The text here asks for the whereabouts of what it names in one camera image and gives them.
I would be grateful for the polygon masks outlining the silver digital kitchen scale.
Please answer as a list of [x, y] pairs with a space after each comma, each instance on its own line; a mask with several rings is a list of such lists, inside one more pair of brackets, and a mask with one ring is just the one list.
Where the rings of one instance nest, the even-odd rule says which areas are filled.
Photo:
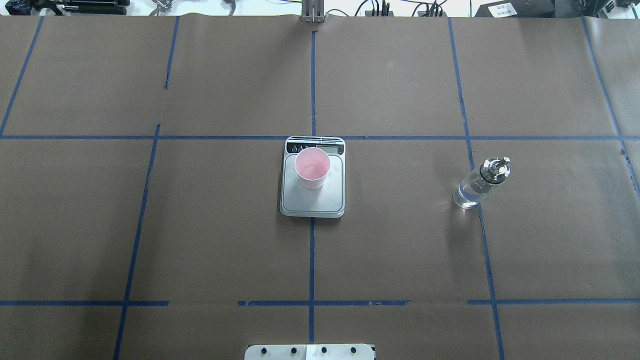
[[[282, 215], [306, 218], [340, 218], [346, 207], [345, 141], [330, 136], [290, 136], [285, 141], [279, 210]], [[316, 147], [330, 159], [330, 169], [319, 189], [302, 185], [294, 169], [299, 152]]]

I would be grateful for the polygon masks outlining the black folded tripod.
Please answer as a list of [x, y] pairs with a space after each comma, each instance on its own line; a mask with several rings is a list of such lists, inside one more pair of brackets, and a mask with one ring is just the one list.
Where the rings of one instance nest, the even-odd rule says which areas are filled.
[[55, 16], [66, 13], [90, 15], [126, 15], [130, 0], [28, 0], [34, 10], [50, 9]]

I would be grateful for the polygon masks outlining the clear glass sauce bottle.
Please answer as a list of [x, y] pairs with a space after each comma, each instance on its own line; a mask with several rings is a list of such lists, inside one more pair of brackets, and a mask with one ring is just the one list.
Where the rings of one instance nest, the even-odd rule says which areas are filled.
[[485, 159], [459, 183], [452, 195], [454, 203], [464, 209], [477, 206], [510, 177], [511, 162], [508, 156]]

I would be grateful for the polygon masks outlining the black power adapter box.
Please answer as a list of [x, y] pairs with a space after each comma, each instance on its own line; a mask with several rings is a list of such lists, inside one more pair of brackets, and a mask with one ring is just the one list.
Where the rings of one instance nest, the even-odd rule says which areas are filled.
[[553, 0], [499, 0], [482, 4], [474, 18], [553, 18]]

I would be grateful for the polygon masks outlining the pink plastic cup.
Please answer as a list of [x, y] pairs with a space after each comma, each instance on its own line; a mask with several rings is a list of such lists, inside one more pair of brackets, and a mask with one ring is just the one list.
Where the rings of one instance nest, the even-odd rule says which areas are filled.
[[295, 157], [294, 170], [306, 189], [320, 189], [330, 170], [330, 157], [321, 148], [310, 146]]

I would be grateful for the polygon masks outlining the aluminium frame post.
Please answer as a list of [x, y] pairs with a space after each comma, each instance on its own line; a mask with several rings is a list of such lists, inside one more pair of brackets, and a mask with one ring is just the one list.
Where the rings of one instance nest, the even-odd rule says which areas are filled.
[[324, 0], [300, 0], [301, 22], [304, 24], [324, 23], [326, 19]]

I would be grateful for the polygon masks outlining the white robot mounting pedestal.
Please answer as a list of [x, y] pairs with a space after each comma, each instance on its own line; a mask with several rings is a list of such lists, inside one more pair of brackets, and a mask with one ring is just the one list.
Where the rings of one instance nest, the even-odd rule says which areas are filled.
[[365, 343], [254, 344], [245, 360], [375, 360], [375, 346]]

